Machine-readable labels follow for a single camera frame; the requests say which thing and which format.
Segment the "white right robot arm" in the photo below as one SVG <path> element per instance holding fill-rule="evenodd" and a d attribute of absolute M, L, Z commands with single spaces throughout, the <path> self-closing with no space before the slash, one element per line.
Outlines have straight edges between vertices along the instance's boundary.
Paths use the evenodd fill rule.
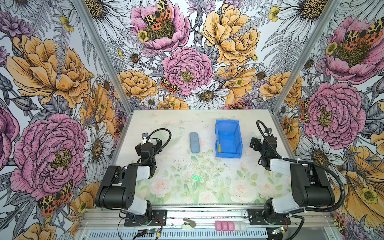
<path fill-rule="evenodd" d="M 294 214 L 305 211 L 332 212 L 340 203 L 331 188 L 327 174 L 331 171 L 319 164 L 280 157 L 276 152 L 277 138 L 251 138 L 250 147 L 260 153 L 259 165 L 267 171 L 288 177 L 291 192 L 279 198 L 268 199 L 264 205 L 264 218 L 273 215 Z"/>

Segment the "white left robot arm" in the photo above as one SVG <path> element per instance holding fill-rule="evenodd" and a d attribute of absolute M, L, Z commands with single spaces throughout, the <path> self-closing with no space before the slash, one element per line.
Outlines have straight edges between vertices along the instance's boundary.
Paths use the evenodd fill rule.
<path fill-rule="evenodd" d="M 151 179 L 157 169 L 156 157 L 162 151 L 162 140 L 151 139 L 143 134 L 143 142 L 135 149 L 142 160 L 150 159 L 143 165 L 138 163 L 122 166 L 109 166 L 96 194 L 98 208 L 121 210 L 137 217 L 151 219 L 153 212 L 150 201 L 136 196 L 136 183 Z"/>

